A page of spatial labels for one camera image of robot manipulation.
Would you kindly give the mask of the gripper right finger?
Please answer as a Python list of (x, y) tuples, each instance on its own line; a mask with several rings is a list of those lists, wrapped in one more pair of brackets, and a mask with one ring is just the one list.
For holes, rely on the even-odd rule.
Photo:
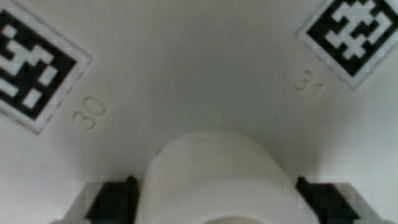
[(296, 188), (320, 224), (381, 224), (381, 217), (347, 182), (312, 182), (297, 178)]

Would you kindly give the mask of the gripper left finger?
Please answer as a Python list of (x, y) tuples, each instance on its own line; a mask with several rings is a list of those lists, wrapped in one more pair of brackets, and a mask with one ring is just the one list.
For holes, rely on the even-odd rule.
[(81, 198), (65, 218), (50, 224), (136, 224), (139, 196), (134, 176), (123, 181), (105, 182), (93, 200)]

